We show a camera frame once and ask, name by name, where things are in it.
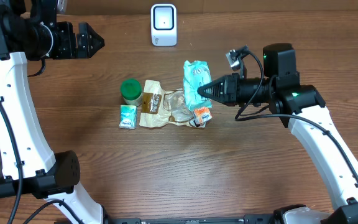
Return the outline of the green lid jar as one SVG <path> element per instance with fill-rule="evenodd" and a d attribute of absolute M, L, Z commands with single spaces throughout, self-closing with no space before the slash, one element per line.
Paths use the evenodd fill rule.
<path fill-rule="evenodd" d="M 124 80 L 120 87 L 121 95 L 128 105 L 142 104 L 142 87 L 135 79 Z"/>

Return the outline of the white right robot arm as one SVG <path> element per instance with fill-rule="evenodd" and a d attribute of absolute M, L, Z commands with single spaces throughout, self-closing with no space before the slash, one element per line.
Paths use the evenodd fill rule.
<path fill-rule="evenodd" d="M 326 102 L 313 85 L 303 85 L 289 43 L 264 47 L 257 60 L 259 78 L 248 78 L 248 47 L 230 50 L 230 75 L 198 88 L 198 93 L 227 106 L 238 106 L 236 121 L 279 118 L 304 147 L 318 170 L 333 211 L 296 204 L 271 214 L 245 215 L 244 223 L 358 223 L 358 161 L 336 129 Z"/>

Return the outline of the small teal gum pack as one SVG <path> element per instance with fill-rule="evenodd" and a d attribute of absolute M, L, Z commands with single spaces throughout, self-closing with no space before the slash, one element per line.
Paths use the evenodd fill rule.
<path fill-rule="evenodd" d="M 137 121 L 137 107 L 135 105 L 121 105 L 120 107 L 121 129 L 135 129 Z"/>

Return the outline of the teal wipes packet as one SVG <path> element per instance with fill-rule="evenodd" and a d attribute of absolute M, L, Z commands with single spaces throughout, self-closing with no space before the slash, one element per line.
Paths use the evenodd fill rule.
<path fill-rule="evenodd" d="M 183 66 L 183 90 L 186 107 L 193 111 L 201 107 L 212 107 L 212 102 L 201 96 L 197 90 L 199 87 L 212 82 L 207 62 L 195 60 L 185 61 Z"/>

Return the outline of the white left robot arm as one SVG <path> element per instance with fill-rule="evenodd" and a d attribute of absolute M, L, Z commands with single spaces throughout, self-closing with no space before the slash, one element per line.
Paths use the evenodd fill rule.
<path fill-rule="evenodd" d="M 77 155 L 51 150 L 30 94 L 28 62 L 91 58 L 104 47 L 89 24 L 74 33 L 57 21 L 66 8 L 65 0 L 34 0 L 24 17 L 24 1 L 0 1 L 0 198 L 32 194 L 72 223 L 110 223 L 80 182 Z"/>

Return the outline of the beige porridge pouch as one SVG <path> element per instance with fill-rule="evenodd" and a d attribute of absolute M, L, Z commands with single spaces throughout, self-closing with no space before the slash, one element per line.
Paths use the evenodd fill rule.
<path fill-rule="evenodd" d="M 144 85 L 139 125 L 146 128 L 161 128 L 167 124 L 204 128 L 205 123 L 196 124 L 193 113 L 186 107 L 183 89 L 164 90 L 160 82 L 146 80 Z"/>

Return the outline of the small orange white box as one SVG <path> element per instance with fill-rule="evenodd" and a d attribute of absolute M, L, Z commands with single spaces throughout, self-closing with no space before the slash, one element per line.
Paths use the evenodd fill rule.
<path fill-rule="evenodd" d="M 203 124 L 212 119 L 211 112 L 207 107 L 201 107 L 193 111 L 194 121 L 196 124 Z"/>

